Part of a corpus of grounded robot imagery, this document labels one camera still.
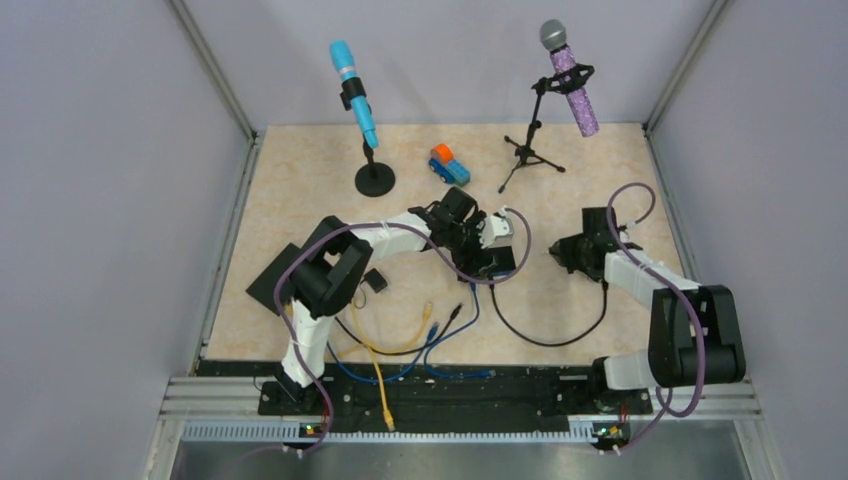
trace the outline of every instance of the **toy car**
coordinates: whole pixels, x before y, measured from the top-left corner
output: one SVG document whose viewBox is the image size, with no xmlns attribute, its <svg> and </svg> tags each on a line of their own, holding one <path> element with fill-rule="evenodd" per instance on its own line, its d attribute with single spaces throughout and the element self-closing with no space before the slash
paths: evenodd
<svg viewBox="0 0 848 480">
<path fill-rule="evenodd" d="M 471 172 L 468 171 L 459 160 L 453 158 L 453 152 L 444 143 L 430 149 L 430 170 L 447 184 L 455 184 L 460 187 L 471 181 Z"/>
</svg>

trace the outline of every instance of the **yellow cable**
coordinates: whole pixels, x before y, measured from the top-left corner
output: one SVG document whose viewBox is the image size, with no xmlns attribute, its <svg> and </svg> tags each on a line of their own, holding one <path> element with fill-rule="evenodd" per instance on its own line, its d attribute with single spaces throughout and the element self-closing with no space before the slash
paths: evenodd
<svg viewBox="0 0 848 480">
<path fill-rule="evenodd" d="M 359 322 L 356 321 L 356 308 L 351 304 L 351 311 L 353 312 L 353 323 L 356 325 L 356 331 L 359 333 L 359 336 L 365 338 L 362 329 L 359 328 Z M 380 364 L 377 362 L 377 355 L 374 354 L 374 350 L 371 349 L 369 344 L 365 344 L 365 348 L 368 349 L 368 354 L 371 355 L 371 361 L 374 363 L 374 370 L 377 372 L 377 384 L 380 386 L 380 400 L 383 402 L 383 420 L 386 421 L 386 427 L 388 427 L 390 432 L 395 431 L 395 419 L 392 418 L 392 412 L 389 411 L 389 402 L 386 400 L 386 386 L 383 385 L 383 374 L 380 372 Z"/>
<path fill-rule="evenodd" d="M 387 349 L 387 348 L 380 348 L 378 346 L 375 346 L 374 342 L 372 342 L 365 335 L 365 333 L 363 333 L 362 328 L 359 326 L 359 318 L 356 315 L 356 308 L 355 307 L 352 308 L 351 311 L 352 311 L 351 316 L 353 317 L 353 324 L 356 326 L 356 331 L 359 334 L 359 339 L 362 340 L 362 343 L 356 344 L 353 347 L 348 348 L 344 352 L 340 353 L 339 358 L 344 358 L 345 355 L 347 355 L 347 354 L 349 354 L 349 353 L 351 353 L 351 352 L 353 352 L 353 351 L 355 351 L 355 350 L 357 350 L 361 347 L 370 347 L 371 349 L 379 350 L 382 353 L 398 353 L 398 352 L 405 352 L 407 350 L 411 350 L 415 345 L 418 344 L 418 339 L 421 338 L 421 335 L 423 335 L 424 331 L 427 329 L 427 322 L 430 320 L 430 314 L 433 312 L 433 304 L 430 303 L 430 302 L 427 302 L 427 305 L 424 306 L 424 313 L 421 315 L 421 326 L 418 327 L 418 333 L 415 334 L 415 337 L 413 337 L 412 340 L 406 342 L 405 344 L 401 345 L 400 347 L 397 347 L 397 348 L 394 348 L 394 349 L 391 349 L 391 350 Z"/>
</svg>

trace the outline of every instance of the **microphone grille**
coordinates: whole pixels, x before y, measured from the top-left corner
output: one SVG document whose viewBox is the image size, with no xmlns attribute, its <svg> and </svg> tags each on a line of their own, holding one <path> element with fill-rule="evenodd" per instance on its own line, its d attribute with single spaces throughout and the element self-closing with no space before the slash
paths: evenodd
<svg viewBox="0 0 848 480">
<path fill-rule="evenodd" d="M 551 19 L 542 24 L 539 29 L 539 40 L 542 45 L 552 52 L 558 48 L 562 48 L 565 43 L 565 27 L 562 26 L 559 20 Z"/>
</svg>

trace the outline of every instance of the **round black stand base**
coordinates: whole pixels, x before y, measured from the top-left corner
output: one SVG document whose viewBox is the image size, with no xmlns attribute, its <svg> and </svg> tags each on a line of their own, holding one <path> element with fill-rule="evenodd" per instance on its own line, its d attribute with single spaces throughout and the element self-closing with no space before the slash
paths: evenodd
<svg viewBox="0 0 848 480">
<path fill-rule="evenodd" d="M 363 165 L 356 172 L 356 190 L 366 197 L 380 197 L 395 186 L 395 172 L 385 163 Z"/>
</svg>

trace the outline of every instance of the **blue cable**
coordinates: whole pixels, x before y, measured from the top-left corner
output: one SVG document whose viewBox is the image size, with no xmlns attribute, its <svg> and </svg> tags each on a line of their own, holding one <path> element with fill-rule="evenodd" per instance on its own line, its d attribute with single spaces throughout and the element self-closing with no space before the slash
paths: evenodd
<svg viewBox="0 0 848 480">
<path fill-rule="evenodd" d="M 439 330 L 439 324 L 434 323 L 433 326 L 430 327 L 430 331 L 427 333 L 427 340 L 424 342 L 424 345 L 427 345 L 428 343 L 430 343 L 430 341 L 433 340 L 433 337 L 436 336 L 436 331 L 438 331 L 438 330 Z M 339 360 L 339 357 L 336 356 L 336 352 L 333 351 L 333 347 L 331 347 L 329 343 L 327 344 L 327 350 L 330 351 L 330 355 L 333 356 L 333 360 L 336 361 L 336 365 L 338 365 L 339 368 L 341 369 L 341 371 L 344 372 L 348 377 L 350 377 L 354 380 L 363 382 L 363 383 L 370 383 L 371 385 L 377 385 L 377 379 L 376 378 L 362 377 L 360 375 L 357 375 L 357 374 L 351 372 L 350 369 L 348 369 L 344 365 L 344 363 L 342 363 L 342 361 Z M 412 371 L 412 368 L 415 367 L 415 364 L 418 363 L 418 360 L 421 358 L 422 354 L 424 354 L 424 351 L 420 350 L 418 352 L 418 355 L 416 355 L 415 358 L 412 360 L 412 363 L 407 365 L 406 368 L 401 370 L 400 373 L 398 373 L 397 375 L 394 375 L 392 377 L 383 378 L 383 383 L 394 382 L 395 380 L 399 379 L 400 377 L 407 375 L 410 371 Z"/>
<path fill-rule="evenodd" d="M 450 334 L 442 337 L 441 340 L 434 343 L 432 347 L 428 348 L 427 353 L 424 354 L 424 368 L 427 370 L 427 372 L 430 375 L 432 375 L 434 377 L 438 377 L 438 378 L 488 378 L 488 377 L 492 376 L 492 372 L 490 370 L 481 370 L 479 372 L 468 373 L 468 374 L 443 373 L 443 372 L 437 371 L 436 369 L 434 369 L 433 367 L 431 367 L 430 365 L 427 364 L 427 357 L 430 356 L 430 353 L 433 351 L 434 348 L 438 347 L 442 342 L 449 339 L 450 337 L 462 332 L 463 330 L 470 327 L 471 325 L 474 325 L 474 323 L 477 321 L 477 319 L 480 318 L 480 302 L 477 300 L 477 285 L 475 285 L 473 283 L 471 284 L 471 296 L 474 297 L 474 309 L 475 309 L 474 318 L 472 318 L 470 322 L 466 323 L 462 327 L 454 330 L 453 333 L 450 333 Z"/>
</svg>

